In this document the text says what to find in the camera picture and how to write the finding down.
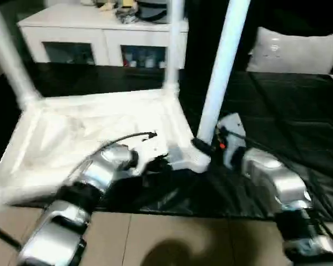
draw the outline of floor tile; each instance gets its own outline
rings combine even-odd
[[[93,214],[85,234],[87,249],[80,266],[121,266],[131,214]]]
[[[275,223],[230,221],[229,228],[236,265],[290,265],[282,252],[282,237]]]
[[[123,266],[234,265],[228,222],[133,214]]]
[[[40,209],[8,207],[0,212],[0,229],[23,242],[27,231],[33,227],[40,214]],[[17,252],[11,246],[0,240],[0,266],[14,261],[16,255]]]

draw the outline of small metal part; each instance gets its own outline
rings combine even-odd
[[[140,176],[149,162],[168,154],[166,144],[158,136],[143,141],[134,151],[138,153],[138,163],[131,169],[132,176]]]
[[[217,123],[217,130],[221,131],[222,127],[224,127],[226,130],[229,130],[231,132],[239,134],[240,136],[245,137],[245,130],[238,113],[230,114],[222,118]],[[232,134],[228,134],[222,137],[225,138],[225,146],[226,146],[223,155],[223,164],[227,168],[233,169],[234,166],[231,163],[232,157],[234,156],[235,151],[239,147],[246,147],[245,140],[237,136],[234,136]]]
[[[311,198],[301,177],[273,155],[250,149],[243,158],[242,174],[269,191],[273,212],[311,207]]]

